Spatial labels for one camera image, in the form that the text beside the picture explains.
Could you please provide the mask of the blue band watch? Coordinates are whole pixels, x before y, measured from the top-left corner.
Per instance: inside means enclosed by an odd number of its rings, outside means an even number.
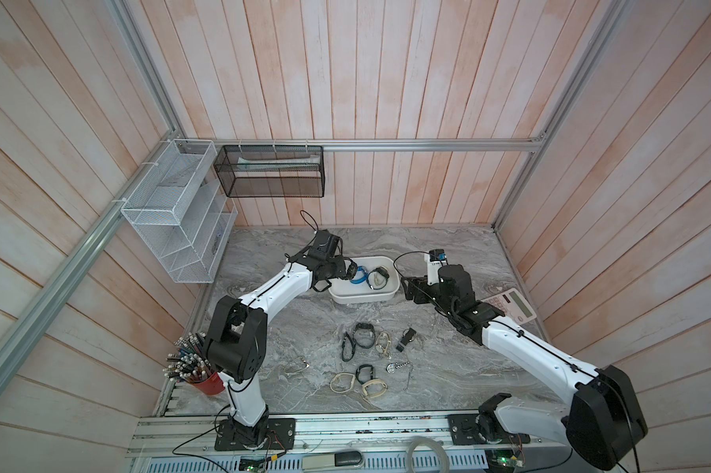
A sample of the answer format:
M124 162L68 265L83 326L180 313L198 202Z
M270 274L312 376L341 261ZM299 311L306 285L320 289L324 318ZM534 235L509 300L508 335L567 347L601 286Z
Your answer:
M355 275L353 275L353 279L351 279L351 284L358 285L365 283L368 279L368 273L369 271L365 267L358 266L355 270Z

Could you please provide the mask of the black sport watch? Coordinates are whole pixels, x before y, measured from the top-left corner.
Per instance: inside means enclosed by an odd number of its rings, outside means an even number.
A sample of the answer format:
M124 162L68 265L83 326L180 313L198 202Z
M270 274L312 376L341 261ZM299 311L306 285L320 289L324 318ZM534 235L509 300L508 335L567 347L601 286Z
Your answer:
M384 266L376 267L367 274L366 283L372 291L380 291L387 287L391 276Z

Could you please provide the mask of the gold metal link watch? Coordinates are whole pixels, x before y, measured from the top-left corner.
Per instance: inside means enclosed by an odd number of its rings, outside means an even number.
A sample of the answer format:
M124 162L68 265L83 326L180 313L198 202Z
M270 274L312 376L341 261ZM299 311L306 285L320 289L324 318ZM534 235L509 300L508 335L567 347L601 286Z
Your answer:
M381 358L390 358L391 345L392 337L388 332L382 331L377 335L375 349Z

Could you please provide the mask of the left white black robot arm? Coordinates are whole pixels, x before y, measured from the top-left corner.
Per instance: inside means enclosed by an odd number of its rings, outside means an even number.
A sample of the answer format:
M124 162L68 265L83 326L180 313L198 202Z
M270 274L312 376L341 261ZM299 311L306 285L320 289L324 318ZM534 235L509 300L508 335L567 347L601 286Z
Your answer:
M267 352L269 323L304 293L334 280L355 277L356 264L343 255L343 239L319 230L302 250L286 258L282 270L239 298L218 301L205 341L205 356L229 396L232 420L255 428L267 414L257 372Z

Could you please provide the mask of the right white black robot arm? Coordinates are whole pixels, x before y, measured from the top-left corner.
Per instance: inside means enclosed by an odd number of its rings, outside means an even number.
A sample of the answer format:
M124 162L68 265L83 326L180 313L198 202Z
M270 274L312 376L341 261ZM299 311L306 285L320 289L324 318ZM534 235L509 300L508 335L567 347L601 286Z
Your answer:
M461 265L432 261L429 266L424 277L401 279L407 300L433 305L462 335L515 362L565 406L539 408L501 392L479 408L476 430L482 443L502 443L515 435L549 439L567 445L603 471L636 453L648 426L625 372L580 361L478 300L470 274Z

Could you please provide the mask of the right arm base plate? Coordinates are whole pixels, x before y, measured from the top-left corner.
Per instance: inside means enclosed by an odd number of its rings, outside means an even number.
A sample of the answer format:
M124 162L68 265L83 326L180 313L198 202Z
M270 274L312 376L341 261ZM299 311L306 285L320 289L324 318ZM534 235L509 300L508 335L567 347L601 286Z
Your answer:
M447 417L453 445L526 445L527 434L505 432L489 413L453 414Z

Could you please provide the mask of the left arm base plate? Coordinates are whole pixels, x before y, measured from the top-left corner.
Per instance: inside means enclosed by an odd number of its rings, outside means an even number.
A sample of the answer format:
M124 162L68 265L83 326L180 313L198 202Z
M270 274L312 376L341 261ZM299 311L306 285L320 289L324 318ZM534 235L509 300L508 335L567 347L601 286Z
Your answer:
M293 449L296 420L292 417L262 418L255 427L248 427L232 419L218 424L216 451L289 451Z

